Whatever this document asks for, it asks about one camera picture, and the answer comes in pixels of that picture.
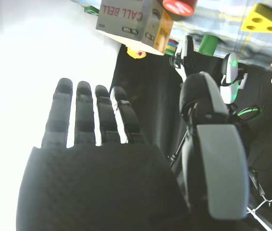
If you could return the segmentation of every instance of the hole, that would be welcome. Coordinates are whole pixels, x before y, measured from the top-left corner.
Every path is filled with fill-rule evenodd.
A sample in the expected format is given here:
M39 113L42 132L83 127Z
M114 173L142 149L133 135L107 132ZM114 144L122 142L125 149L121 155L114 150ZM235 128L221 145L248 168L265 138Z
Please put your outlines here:
M269 26L267 29L268 29L269 31L272 31L272 26Z
M254 30L254 29L256 29L256 27L255 26L247 26L247 29L248 30Z
M261 23L263 21L263 19L261 19L261 18L253 18L252 21L255 22L255 23Z

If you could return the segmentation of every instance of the robot finger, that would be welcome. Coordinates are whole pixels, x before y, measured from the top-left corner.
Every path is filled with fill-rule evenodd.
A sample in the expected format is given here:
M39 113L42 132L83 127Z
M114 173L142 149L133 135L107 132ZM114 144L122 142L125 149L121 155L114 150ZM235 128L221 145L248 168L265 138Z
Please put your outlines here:
M137 116L127 98L126 92L119 86L113 87L111 90L111 101L118 125L123 123L128 143L144 143Z
M76 91L74 145L84 143L95 144L96 138L91 87L89 83L81 81Z
M102 85L97 85L95 89L95 94L97 97L102 143L120 143L117 123L112 110L110 95L107 89Z
M66 147L72 93L72 81L67 78L60 79L53 96L42 147Z

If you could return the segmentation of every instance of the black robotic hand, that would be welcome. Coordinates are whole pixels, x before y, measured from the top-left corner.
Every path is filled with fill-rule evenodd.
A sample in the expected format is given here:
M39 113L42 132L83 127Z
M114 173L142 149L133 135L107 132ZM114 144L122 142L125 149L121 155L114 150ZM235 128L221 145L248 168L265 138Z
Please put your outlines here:
M42 147L33 148L24 172L16 230L188 230L176 179L158 148L145 144L124 90L113 88L113 110L106 88L96 87L102 146L95 145L89 84L80 82L76 94L74 147L66 148L72 82L59 81Z

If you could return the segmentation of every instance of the green cylinder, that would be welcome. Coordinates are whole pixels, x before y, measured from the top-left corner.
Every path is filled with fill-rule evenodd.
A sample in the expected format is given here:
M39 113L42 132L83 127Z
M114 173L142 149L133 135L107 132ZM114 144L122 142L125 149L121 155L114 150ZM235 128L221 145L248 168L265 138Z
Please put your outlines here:
M205 35L203 36L199 53L207 56L213 56L218 44L218 38L214 35Z

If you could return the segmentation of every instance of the black fabric backdrop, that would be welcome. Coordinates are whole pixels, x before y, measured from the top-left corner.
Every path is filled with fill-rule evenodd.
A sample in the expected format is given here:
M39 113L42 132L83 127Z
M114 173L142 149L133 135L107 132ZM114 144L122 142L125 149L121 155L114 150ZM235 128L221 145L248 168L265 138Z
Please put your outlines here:
M196 71L206 71L220 83L222 59L197 52L192 57ZM261 169L259 181L267 198L272 198L272 72L256 66L246 66L249 74L245 88L239 91L235 103L238 109L258 105L264 116L249 123L253 135L248 162ZM175 152L184 132L185 124L179 115L181 77L169 65L169 56L148 54L135 60L120 49L112 86L123 87L134 108L149 143L156 144L165 156Z

